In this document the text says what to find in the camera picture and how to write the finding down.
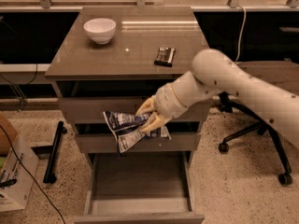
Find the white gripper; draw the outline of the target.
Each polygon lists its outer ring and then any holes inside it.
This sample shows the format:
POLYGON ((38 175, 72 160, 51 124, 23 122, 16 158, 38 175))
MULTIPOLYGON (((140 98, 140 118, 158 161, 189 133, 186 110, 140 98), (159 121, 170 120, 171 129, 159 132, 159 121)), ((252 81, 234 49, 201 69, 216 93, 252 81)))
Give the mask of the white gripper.
POLYGON ((142 133, 150 133, 163 127, 171 119, 178 118, 186 111, 187 107, 180 103, 171 84, 166 83, 157 90, 155 96, 152 95, 148 98, 135 114, 139 116, 151 112, 146 123, 139 128, 142 133))

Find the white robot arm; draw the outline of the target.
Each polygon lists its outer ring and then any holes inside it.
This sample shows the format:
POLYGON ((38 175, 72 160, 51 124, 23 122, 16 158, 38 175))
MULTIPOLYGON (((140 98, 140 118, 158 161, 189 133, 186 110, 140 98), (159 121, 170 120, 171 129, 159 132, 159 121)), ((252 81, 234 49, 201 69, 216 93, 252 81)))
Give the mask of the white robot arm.
POLYGON ((190 71, 163 85, 139 107, 139 115, 149 114, 140 131, 149 133, 160 128, 180 117, 190 106, 224 91, 299 147, 298 95, 244 72, 216 49, 199 51, 190 71))

